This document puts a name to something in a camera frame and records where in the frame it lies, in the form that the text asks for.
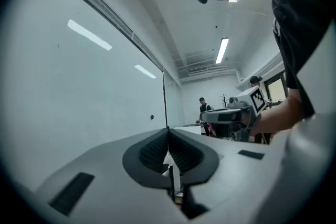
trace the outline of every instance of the ceiling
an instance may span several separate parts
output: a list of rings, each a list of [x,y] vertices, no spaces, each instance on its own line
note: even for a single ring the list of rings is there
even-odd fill
[[[214,67],[223,37],[229,38],[229,44],[222,67],[239,68],[239,55],[246,46],[257,45],[273,20],[271,0],[140,2],[165,40],[180,78],[192,76],[188,70],[195,67]]]

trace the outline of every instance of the black rubber pad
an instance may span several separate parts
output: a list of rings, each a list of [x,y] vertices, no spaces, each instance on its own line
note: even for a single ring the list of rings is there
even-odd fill
[[[86,173],[79,173],[69,184],[49,203],[51,207],[68,216],[80,197],[93,181],[94,176]]]
[[[257,152],[246,151],[246,150],[239,151],[238,154],[244,155],[246,157],[254,158],[254,159],[262,159],[264,156],[263,153],[257,153]]]

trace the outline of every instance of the window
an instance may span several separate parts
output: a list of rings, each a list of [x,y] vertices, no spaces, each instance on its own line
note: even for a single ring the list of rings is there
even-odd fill
[[[272,98],[272,102],[283,101],[288,96],[286,87],[285,72],[281,72],[269,80],[265,81],[265,88],[268,98]]]

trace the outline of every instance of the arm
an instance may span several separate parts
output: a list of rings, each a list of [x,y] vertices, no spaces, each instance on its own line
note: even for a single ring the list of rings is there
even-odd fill
[[[303,119],[299,90],[288,89],[288,97],[278,106],[264,110],[261,117],[251,130],[251,135],[257,133],[273,133],[290,129]]]

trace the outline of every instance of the black shirt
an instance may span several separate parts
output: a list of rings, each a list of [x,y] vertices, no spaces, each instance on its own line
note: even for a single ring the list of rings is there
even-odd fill
[[[305,117],[314,114],[297,73],[312,55],[334,13],[330,0],[272,0],[279,31],[274,32],[285,65],[286,86],[298,89]]]
[[[208,111],[208,110],[211,110],[211,106],[209,106],[207,103],[200,106],[201,113],[204,112],[204,111]]]

